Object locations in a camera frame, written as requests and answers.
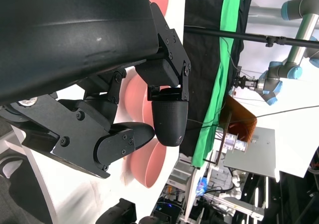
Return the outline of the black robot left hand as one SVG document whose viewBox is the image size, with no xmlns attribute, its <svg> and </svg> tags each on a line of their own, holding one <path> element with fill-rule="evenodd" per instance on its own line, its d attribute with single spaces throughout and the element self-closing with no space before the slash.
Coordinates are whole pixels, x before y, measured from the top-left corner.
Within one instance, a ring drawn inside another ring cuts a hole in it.
<svg viewBox="0 0 319 224">
<path fill-rule="evenodd" d="M 153 125 L 115 123 L 126 68 L 148 86 Z M 23 145 L 108 178 L 156 137 L 184 138 L 190 60 L 150 0 L 0 0 L 0 115 Z"/>
</svg>

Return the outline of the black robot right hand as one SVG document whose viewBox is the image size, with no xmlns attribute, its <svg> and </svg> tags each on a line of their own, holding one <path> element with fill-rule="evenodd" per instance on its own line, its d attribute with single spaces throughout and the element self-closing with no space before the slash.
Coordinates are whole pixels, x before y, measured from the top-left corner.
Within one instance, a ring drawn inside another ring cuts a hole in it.
<svg viewBox="0 0 319 224">
<path fill-rule="evenodd" d="M 95 224 L 135 224 L 137 220 L 136 205 L 123 198 L 104 212 Z"/>
</svg>

